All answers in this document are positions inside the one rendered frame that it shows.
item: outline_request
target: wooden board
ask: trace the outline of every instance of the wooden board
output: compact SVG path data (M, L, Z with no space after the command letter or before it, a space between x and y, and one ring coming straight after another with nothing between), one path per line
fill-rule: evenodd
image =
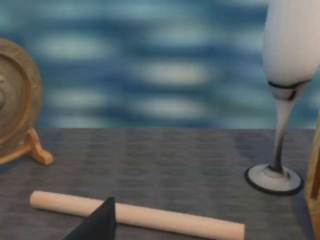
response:
M42 83L32 58L0 38L0 157L12 153L36 123Z
M316 121L304 194L315 240L320 240L320 112Z

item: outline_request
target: table surface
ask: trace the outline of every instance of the table surface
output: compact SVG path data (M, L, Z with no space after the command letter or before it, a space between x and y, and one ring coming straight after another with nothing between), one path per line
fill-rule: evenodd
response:
M245 170L268 163L273 130L38 129L54 163L21 157L0 166L0 239L59 240L83 219L33 209L34 190L244 223L246 240L313 240L303 192L272 196ZM306 176L313 130L288 130L283 163ZM191 240L119 224L117 240Z

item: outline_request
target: round wooden plate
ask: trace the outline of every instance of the round wooden plate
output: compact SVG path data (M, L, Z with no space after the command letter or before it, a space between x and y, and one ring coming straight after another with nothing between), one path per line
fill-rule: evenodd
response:
M0 38L0 157L12 152L34 127L42 106L41 82L32 58Z

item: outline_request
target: wine glass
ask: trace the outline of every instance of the wine glass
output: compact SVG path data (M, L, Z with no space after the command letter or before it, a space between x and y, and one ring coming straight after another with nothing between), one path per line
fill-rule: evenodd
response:
M294 195L302 178L282 166L285 128L291 110L320 64L320 0L269 0L263 38L263 68L276 103L273 160L244 174L255 189Z

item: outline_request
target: blurred blue background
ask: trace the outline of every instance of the blurred blue background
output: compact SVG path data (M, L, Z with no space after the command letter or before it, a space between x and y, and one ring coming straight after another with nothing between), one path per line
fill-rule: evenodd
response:
M274 128L262 67L267 4L2 0L0 35L40 70L38 127ZM289 128L315 127L319 77Z

